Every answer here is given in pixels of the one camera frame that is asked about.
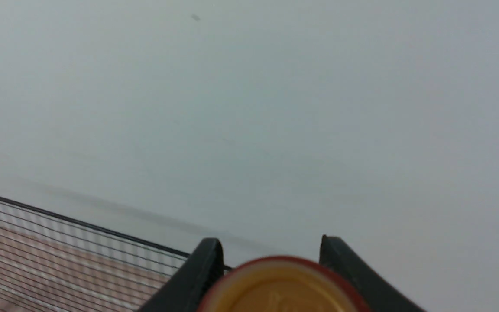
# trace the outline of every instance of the metal grid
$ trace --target metal grid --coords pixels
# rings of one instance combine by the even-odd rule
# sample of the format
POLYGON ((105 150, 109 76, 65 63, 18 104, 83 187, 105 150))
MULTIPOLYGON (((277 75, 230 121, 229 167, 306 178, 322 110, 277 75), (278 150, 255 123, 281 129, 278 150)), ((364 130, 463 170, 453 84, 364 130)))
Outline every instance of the metal grid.
POLYGON ((137 310, 187 257, 0 198, 0 311, 137 310))

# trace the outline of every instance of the bottle cap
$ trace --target bottle cap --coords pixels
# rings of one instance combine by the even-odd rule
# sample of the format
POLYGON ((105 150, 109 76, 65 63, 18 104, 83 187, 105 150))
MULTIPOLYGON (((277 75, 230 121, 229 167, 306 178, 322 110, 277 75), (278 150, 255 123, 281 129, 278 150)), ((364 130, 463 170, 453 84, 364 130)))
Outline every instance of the bottle cap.
POLYGON ((198 312, 370 312, 338 274, 297 257, 265 257, 234 269, 198 312))

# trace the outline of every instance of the brown floor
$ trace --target brown floor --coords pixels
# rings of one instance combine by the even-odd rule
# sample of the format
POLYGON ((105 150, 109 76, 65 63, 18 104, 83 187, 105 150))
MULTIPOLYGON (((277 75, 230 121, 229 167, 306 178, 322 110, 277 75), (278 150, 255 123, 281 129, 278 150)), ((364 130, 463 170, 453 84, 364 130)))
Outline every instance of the brown floor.
POLYGON ((136 310, 167 278, 0 227, 0 311, 136 310))

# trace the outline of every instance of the embossed logo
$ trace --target embossed logo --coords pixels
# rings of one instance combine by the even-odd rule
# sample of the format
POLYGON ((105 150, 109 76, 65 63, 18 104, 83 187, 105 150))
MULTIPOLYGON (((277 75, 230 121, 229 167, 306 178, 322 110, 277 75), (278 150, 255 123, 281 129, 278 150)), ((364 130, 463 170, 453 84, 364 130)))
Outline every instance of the embossed logo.
POLYGON ((304 300, 295 296, 269 293, 269 303, 263 312, 323 312, 320 302, 304 300))

